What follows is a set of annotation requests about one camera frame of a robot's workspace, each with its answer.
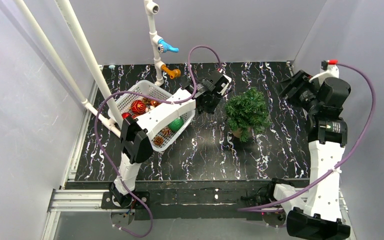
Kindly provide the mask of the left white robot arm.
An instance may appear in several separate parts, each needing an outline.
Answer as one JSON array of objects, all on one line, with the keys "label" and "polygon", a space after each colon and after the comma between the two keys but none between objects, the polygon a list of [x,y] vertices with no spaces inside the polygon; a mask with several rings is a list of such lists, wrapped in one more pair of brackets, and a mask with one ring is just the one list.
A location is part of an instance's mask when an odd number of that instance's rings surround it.
[{"label": "left white robot arm", "polygon": [[141,164],[154,152],[165,151],[191,123],[196,113],[213,114],[231,83],[231,77],[215,71],[197,80],[195,95],[192,95],[194,88],[191,84],[173,94],[147,80],[131,87],[131,93],[156,98],[160,104],[136,118],[123,120],[120,176],[114,180],[111,192],[122,199],[134,191]]}]

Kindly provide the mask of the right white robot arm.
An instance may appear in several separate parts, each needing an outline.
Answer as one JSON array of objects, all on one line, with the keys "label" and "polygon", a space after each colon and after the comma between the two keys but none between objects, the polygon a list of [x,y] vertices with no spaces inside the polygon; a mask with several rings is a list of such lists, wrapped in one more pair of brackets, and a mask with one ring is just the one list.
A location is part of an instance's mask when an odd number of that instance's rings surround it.
[{"label": "right white robot arm", "polygon": [[333,74],[319,80],[300,70],[276,88],[289,104],[307,113],[310,180],[306,200],[295,197],[295,186],[279,178],[271,181],[271,198],[279,201],[285,212],[289,236],[304,240],[345,240],[351,235],[351,227],[342,220],[338,163],[348,137],[348,126],[340,114],[351,87]]}]

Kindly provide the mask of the small green christmas tree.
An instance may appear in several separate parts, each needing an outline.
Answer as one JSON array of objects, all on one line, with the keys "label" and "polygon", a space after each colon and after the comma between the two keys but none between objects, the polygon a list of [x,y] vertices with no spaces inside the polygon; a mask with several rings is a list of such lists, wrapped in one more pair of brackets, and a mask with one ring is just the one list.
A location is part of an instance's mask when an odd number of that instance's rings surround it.
[{"label": "small green christmas tree", "polygon": [[263,134],[271,124],[264,94],[256,87],[231,97],[225,105],[226,121],[233,135],[246,143],[252,135]]}]

